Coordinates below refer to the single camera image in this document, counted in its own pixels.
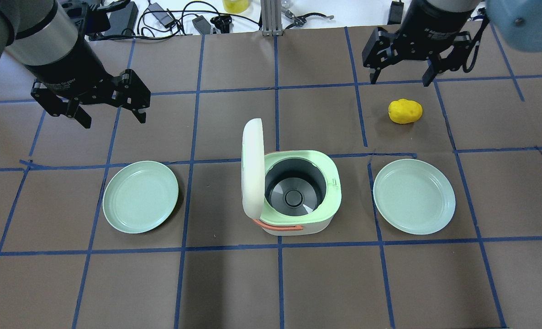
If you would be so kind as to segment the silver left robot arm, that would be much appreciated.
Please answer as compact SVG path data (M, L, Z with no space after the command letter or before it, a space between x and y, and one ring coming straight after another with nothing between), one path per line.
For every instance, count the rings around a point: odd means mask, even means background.
M31 96L52 117L65 116L84 128L83 106L107 104L146 121L150 90L132 69L110 75L85 36L107 31L107 14L129 2L109 5L82 0L0 0L0 58L7 51L35 76Z

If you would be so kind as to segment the green plate near right arm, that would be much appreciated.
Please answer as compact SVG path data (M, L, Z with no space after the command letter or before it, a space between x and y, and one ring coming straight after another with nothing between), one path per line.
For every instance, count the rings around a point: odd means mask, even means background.
M437 233L455 214L455 191L449 179L421 160L388 163L376 175L373 191L382 218L404 233Z

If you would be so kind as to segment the green plate near left arm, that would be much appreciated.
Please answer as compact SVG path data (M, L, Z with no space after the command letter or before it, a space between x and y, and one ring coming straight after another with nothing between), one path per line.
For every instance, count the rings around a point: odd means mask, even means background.
M102 212L121 233L147 233L166 221L178 197L179 182L171 169L154 161L135 162L110 179Z

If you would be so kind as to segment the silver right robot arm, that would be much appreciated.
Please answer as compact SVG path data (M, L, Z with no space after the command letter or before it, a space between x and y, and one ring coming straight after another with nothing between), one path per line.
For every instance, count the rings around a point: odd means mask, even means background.
M414 0L398 31L373 29L361 52L362 64L370 70L370 83L377 82L383 69L404 60L429 61L422 77L426 87L446 71L470 72L482 34L490 23L501 31L509 46L523 52L542 52L542 0L488 0L478 15L481 26L471 35L463 27L475 4L465 0ZM145 123L145 109L150 106L145 83L132 69L110 75L84 38L135 39L127 27L109 34L107 14L127 6L128 0L106 6L81 0L52 2L37 27L41 32L52 32L43 38L45 41L66 40L68 48L60 51L57 60L26 65L35 75L31 96L49 115L65 115L89 128L91 117L81 105L108 104L130 110L140 123Z

